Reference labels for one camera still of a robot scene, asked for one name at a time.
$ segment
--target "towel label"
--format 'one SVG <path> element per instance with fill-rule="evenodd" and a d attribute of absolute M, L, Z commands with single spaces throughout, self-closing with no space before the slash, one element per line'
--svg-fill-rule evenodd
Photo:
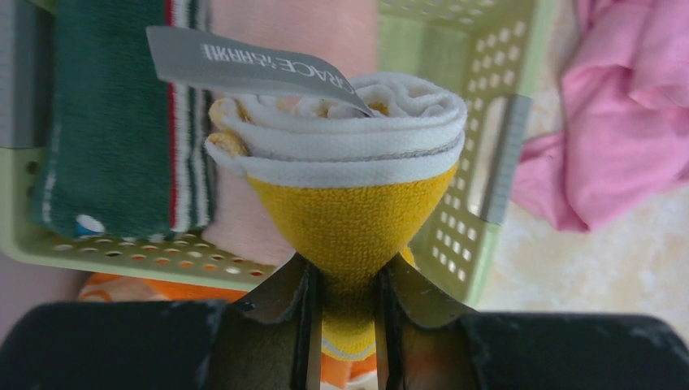
<path fill-rule="evenodd" d="M 188 28 L 151 26 L 146 33 L 160 80 L 229 93 L 328 98 L 373 116 L 342 73 L 320 58 Z"/>

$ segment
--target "basket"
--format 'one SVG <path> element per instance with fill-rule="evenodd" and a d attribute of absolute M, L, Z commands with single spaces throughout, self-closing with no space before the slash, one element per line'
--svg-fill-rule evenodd
<path fill-rule="evenodd" d="M 457 175 L 412 241 L 421 271 L 475 303 L 505 216 L 547 39 L 552 0 L 383 0 L 381 70 L 406 72 L 461 94 L 470 107 Z M 50 107 L 51 16 L 25 0 L 0 4 L 0 249 L 17 261 L 248 291 L 271 272 L 188 234 L 166 243 L 65 240 L 28 218 Z M 504 110 L 492 157 L 480 147 L 491 102 Z M 472 181 L 488 171 L 484 184 Z M 471 203 L 479 189 L 480 202 Z"/>

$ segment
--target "crumpled pink cloth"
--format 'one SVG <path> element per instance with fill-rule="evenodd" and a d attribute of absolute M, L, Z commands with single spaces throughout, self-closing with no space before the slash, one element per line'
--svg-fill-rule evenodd
<path fill-rule="evenodd" d="M 689 178 L 689 0 L 579 0 L 567 129 L 526 143 L 512 198 L 589 232 Z"/>
<path fill-rule="evenodd" d="M 210 6 L 215 34 L 315 55 L 347 77 L 376 71 L 378 0 L 212 0 Z M 289 260 L 294 249 L 246 180 L 219 168 L 216 194 L 204 240 L 263 265 Z"/>

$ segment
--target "green towel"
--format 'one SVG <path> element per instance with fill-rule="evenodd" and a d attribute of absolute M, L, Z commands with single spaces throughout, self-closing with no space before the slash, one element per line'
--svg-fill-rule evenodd
<path fill-rule="evenodd" d="M 206 28 L 205 0 L 61 1 L 50 146 L 32 216 L 71 238 L 152 241 L 210 221 L 210 94 L 158 80 L 145 28 Z"/>

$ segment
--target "pink cloth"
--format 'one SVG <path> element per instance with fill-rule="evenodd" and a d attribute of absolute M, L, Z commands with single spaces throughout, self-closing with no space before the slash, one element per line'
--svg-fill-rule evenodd
<path fill-rule="evenodd" d="M 377 0 L 212 0 L 212 31 L 252 45 L 315 55 L 347 77 L 377 68 Z M 206 241 L 237 256 L 279 266 L 292 255 L 258 195 L 218 169 L 217 206 Z"/>
<path fill-rule="evenodd" d="M 567 129 L 529 141 L 513 200 L 589 232 L 689 177 L 689 0 L 580 0 Z"/>

